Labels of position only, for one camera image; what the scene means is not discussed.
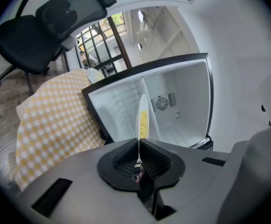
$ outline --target fridge vent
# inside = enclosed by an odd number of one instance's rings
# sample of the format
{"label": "fridge vent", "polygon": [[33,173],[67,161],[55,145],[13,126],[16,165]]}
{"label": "fridge vent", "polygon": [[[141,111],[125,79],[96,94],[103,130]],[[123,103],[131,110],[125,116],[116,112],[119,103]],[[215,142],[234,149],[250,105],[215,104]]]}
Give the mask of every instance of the fridge vent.
{"label": "fridge vent", "polygon": [[154,103],[153,103],[153,99],[151,99],[150,101],[151,101],[151,104],[152,104],[153,111],[155,113],[155,106],[154,106]]}
{"label": "fridge vent", "polygon": [[170,107],[173,107],[176,105],[176,96],[175,93],[170,93],[168,94],[169,102],[170,102]]}
{"label": "fridge vent", "polygon": [[156,108],[159,110],[165,110],[169,106],[169,101],[165,97],[161,97],[156,101]]}

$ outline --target checkered tablecloth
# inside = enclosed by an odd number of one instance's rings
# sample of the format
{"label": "checkered tablecloth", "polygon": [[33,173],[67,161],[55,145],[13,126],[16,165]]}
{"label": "checkered tablecloth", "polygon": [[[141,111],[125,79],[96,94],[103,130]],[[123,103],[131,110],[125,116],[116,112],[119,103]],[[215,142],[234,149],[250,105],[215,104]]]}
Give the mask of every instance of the checkered tablecloth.
{"label": "checkered tablecloth", "polygon": [[89,85],[86,71],[74,70],[30,97],[17,131],[15,180],[22,190],[66,157],[104,144],[81,93]]}

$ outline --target window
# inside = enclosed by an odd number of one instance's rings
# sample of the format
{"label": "window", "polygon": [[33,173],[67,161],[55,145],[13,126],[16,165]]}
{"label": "window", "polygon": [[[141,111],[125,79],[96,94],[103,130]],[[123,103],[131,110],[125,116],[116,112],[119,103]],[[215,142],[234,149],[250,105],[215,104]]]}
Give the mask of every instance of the window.
{"label": "window", "polygon": [[[126,31],[126,26],[125,26],[125,20],[124,20],[123,13],[118,13],[118,14],[112,15],[112,19],[114,20],[114,23],[115,23],[115,25],[117,27],[117,31],[118,31],[119,34]],[[113,31],[112,31],[110,25],[108,24],[107,18],[102,19],[99,22],[99,24],[100,24],[100,27],[101,27],[101,32],[100,32],[100,28],[99,28],[99,26],[97,24],[94,24],[94,25],[90,26],[95,45],[98,45],[100,42],[103,42],[102,35],[105,36],[105,39],[108,39],[108,38],[114,36]],[[93,45],[93,41],[91,39],[91,34],[90,34],[89,28],[86,28],[85,30],[83,30],[82,34],[83,34],[83,37],[84,37],[86,50],[93,49],[94,45]],[[80,54],[83,54],[85,52],[85,49],[84,49],[84,46],[83,46],[83,41],[81,39],[81,34],[78,34],[76,36],[76,39],[78,41]]]}

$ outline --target chair backrest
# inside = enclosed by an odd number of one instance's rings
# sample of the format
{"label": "chair backrest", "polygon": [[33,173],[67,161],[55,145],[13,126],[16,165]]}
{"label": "chair backrest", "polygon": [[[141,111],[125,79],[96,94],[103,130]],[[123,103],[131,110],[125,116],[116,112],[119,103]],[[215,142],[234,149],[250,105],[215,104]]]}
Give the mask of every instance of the chair backrest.
{"label": "chair backrest", "polygon": [[62,42],[82,25],[107,16],[102,1],[49,0],[37,9],[36,18],[54,38]]}

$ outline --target black office chair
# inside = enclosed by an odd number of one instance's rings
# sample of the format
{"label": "black office chair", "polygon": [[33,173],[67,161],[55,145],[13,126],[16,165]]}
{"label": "black office chair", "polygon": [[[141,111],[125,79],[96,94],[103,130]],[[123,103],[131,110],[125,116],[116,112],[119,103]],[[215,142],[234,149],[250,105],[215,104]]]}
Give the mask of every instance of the black office chair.
{"label": "black office chair", "polygon": [[23,0],[14,19],[0,25],[0,53],[12,64],[0,75],[0,81],[19,68],[25,72],[29,95],[33,89],[29,73],[47,73],[50,61],[71,50],[71,33],[84,24],[107,16],[106,7],[116,0],[49,0],[36,15],[21,16],[28,0]]}

